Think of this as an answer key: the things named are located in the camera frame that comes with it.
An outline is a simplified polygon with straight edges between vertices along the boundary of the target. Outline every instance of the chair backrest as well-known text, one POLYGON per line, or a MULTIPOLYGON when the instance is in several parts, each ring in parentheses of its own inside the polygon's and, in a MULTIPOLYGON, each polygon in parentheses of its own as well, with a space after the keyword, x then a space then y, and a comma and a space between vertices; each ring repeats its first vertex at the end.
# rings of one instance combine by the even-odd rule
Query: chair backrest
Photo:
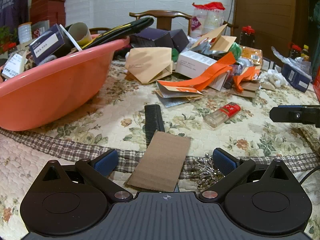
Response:
POLYGON ((183 17, 188 20, 188 35, 190 35, 191 18, 192 16, 179 11, 168 11, 168 10, 149 10, 142 13, 129 13, 129 16, 135 17, 136 20, 143 16, 153 16, 157 18, 157 29, 171 30, 172 19, 176 17, 183 17))

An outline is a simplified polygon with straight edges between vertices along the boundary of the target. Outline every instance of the blue gripper pad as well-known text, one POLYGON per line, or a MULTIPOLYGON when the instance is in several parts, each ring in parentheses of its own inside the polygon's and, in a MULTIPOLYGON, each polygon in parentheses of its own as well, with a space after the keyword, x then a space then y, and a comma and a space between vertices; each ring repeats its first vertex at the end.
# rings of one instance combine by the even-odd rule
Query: blue gripper pad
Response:
POLYGON ((212 159, 214 165, 222 172, 224 176, 227 176, 240 165, 240 162, 236 157, 233 157, 231 154, 227 153, 221 148, 215 148, 212 153, 212 159))
POLYGON ((110 149, 90 161, 90 165, 103 176, 108 176, 118 165, 118 159, 118 152, 115 149, 110 149))

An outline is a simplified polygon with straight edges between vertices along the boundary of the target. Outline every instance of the metal screw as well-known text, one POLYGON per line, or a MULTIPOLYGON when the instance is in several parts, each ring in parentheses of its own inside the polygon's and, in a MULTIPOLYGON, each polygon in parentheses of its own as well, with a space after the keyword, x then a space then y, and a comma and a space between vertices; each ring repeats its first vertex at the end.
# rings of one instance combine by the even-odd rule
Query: metal screw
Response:
POLYGON ((118 199, 125 199, 130 196, 130 193, 127 191, 118 191, 115 193, 115 197, 118 199))
POLYGON ((202 196, 205 198, 216 198, 218 196, 218 193, 212 190, 207 190, 202 193, 202 196))

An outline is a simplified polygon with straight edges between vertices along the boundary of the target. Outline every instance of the gray ribbed surface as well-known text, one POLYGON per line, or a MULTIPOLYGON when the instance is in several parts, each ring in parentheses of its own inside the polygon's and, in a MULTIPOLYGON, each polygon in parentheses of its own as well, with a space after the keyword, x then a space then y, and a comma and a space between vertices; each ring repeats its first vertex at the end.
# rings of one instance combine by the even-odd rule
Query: gray ribbed surface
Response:
MULTIPOLYGON (((139 193, 128 203, 113 206, 94 228, 61 240, 245 240, 270 239, 236 227, 217 204, 201 203, 193 192, 139 193)), ((34 233, 23 240, 57 240, 34 233)), ((307 240, 303 233, 277 240, 307 240)))

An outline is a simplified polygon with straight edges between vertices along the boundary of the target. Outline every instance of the pink plastic basin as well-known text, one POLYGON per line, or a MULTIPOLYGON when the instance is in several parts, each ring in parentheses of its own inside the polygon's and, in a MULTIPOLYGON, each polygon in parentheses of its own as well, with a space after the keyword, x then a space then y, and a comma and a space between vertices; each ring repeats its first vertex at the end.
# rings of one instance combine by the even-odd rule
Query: pink plastic basin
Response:
POLYGON ((104 84, 115 50, 129 38, 64 56, 0 83, 0 127, 33 129, 74 111, 104 84))

